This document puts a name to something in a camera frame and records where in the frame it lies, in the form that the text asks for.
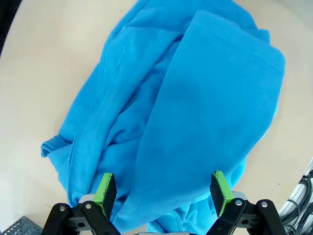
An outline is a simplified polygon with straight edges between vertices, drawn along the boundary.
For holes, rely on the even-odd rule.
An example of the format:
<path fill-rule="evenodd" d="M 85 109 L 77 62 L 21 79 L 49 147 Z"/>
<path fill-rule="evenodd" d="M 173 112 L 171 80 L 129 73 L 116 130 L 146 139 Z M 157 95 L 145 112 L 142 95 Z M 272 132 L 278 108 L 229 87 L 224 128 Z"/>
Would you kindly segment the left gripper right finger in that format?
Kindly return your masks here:
<path fill-rule="evenodd" d="M 208 235 L 231 235 L 236 228 L 244 228 L 250 235 L 285 235 L 286 231 L 271 200 L 256 204 L 234 197 L 222 171 L 211 175 L 210 193 L 218 219 Z"/>

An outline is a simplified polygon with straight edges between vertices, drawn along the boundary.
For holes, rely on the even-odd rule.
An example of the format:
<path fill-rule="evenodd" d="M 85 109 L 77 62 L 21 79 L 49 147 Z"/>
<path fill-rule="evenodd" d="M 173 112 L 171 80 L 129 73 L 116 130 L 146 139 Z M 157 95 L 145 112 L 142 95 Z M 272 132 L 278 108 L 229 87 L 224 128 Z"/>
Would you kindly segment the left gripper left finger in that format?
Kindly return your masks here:
<path fill-rule="evenodd" d="M 78 235 L 90 231 L 94 235 L 118 235 L 120 232 L 110 222 L 116 199 L 114 174 L 105 173 L 92 200 L 70 207 L 55 204 L 42 230 L 43 235 Z"/>

